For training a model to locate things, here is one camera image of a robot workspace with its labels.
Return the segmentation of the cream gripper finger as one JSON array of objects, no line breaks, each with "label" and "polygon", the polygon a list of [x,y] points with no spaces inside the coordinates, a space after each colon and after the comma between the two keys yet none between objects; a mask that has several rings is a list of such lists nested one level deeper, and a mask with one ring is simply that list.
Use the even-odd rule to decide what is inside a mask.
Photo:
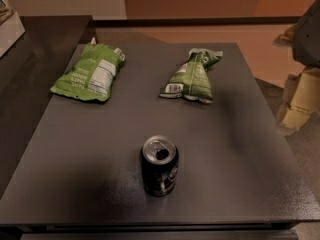
[{"label": "cream gripper finger", "polygon": [[320,68],[289,74],[276,119],[281,127],[299,130],[320,107]]},{"label": "cream gripper finger", "polygon": [[279,34],[273,40],[273,44],[275,46],[280,46],[280,47],[291,47],[295,32],[296,32],[296,24],[290,26],[283,33]]}]

